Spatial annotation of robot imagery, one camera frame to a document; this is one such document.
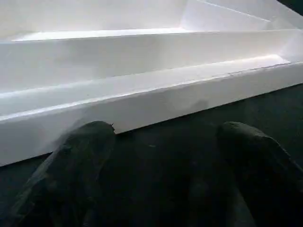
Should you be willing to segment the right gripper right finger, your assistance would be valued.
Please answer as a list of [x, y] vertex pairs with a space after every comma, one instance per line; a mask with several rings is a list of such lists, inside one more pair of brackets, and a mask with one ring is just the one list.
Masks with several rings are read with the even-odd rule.
[[303, 169], [272, 137], [241, 122], [216, 131], [218, 148], [258, 227], [303, 225]]

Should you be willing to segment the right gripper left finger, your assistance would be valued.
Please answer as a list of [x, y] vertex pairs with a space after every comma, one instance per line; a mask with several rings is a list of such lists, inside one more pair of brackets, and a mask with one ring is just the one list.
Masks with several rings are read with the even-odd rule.
[[7, 208], [9, 227], [96, 227], [99, 174], [116, 141], [112, 124], [93, 121], [59, 139]]

